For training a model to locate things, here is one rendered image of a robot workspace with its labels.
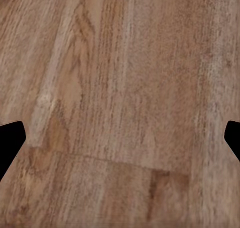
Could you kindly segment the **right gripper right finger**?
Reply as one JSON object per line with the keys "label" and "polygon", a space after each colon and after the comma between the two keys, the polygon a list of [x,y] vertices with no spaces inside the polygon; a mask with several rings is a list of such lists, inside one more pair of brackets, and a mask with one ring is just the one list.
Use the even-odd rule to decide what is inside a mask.
{"label": "right gripper right finger", "polygon": [[227,123],[224,139],[240,161],[240,123],[229,121]]}

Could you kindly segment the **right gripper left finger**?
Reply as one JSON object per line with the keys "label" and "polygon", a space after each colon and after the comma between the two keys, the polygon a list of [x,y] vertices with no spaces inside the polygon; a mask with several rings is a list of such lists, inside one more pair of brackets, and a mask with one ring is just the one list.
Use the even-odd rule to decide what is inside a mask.
{"label": "right gripper left finger", "polygon": [[21,121],[0,126],[0,181],[26,140]]}

